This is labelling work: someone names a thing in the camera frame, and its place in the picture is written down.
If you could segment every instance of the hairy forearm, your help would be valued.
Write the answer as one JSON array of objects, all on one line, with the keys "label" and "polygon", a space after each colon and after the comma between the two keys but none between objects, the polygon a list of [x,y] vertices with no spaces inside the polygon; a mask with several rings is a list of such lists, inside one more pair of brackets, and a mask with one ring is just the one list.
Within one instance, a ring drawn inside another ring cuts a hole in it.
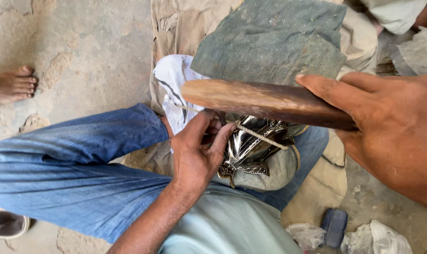
[{"label": "hairy forearm", "polygon": [[170,230],[201,197],[171,182],[109,250],[109,254],[156,253]]}]

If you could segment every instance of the hand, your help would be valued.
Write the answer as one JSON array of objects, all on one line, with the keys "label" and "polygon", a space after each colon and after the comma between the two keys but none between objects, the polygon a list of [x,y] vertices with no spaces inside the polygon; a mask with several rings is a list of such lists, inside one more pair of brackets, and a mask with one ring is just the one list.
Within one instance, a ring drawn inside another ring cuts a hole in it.
[{"label": "hand", "polygon": [[299,75],[296,82],[352,116],[359,130],[336,132],[356,162],[427,206],[427,77],[353,72],[340,81]]},{"label": "hand", "polygon": [[172,138],[171,146],[174,150],[172,182],[175,188],[201,195],[218,171],[235,124],[230,123],[222,127],[215,116],[213,110],[198,113]]}]

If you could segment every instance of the string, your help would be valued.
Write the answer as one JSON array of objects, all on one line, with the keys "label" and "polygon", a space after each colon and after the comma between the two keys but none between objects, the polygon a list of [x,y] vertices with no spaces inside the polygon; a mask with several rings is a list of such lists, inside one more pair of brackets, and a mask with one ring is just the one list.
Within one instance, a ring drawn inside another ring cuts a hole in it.
[{"label": "string", "polygon": [[[186,109],[188,111],[193,111],[193,112],[199,113],[199,111],[196,110],[196,109],[194,109],[194,108],[185,107],[185,106],[178,105],[178,104],[175,104],[175,105],[178,106],[178,107],[181,107],[183,109]],[[267,142],[267,143],[269,143],[271,145],[274,145],[275,147],[279,147],[279,148],[281,148],[283,150],[289,149],[289,147],[283,146],[283,145],[281,145],[281,144],[279,144],[279,143],[277,143],[277,142],[275,142],[273,140],[267,139],[266,137],[264,137],[264,136],[262,136],[262,135],[260,135],[258,133],[255,133],[254,131],[252,131],[252,130],[246,128],[246,127],[243,127],[243,126],[241,126],[238,123],[235,123],[235,127],[237,127],[238,129],[240,129],[240,130],[242,130],[242,131],[244,131],[244,132],[246,132],[246,133],[248,133],[248,134],[250,134],[252,136],[255,136],[256,138],[259,138],[259,139],[261,139],[261,140],[263,140],[263,141],[265,141],[265,142]]]}]

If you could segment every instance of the plastic bag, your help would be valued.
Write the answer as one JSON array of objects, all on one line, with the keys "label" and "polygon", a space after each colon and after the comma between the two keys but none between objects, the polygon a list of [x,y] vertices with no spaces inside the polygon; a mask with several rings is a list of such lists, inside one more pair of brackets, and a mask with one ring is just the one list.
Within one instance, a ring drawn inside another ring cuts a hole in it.
[{"label": "plastic bag", "polygon": [[289,225],[286,231],[298,242],[302,251],[314,250],[323,243],[325,230],[309,223]]},{"label": "plastic bag", "polygon": [[412,254],[404,236],[377,220],[348,232],[340,249],[343,254]]}]

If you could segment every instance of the man's right hand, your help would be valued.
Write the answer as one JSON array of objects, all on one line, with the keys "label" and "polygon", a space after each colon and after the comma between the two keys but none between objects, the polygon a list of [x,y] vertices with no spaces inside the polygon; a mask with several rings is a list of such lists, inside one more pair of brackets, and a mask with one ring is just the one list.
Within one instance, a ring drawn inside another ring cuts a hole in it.
[{"label": "man's right hand", "polygon": [[359,130],[337,134],[356,162],[427,206],[427,77],[352,72],[340,81],[298,75],[296,82],[352,116]]}]

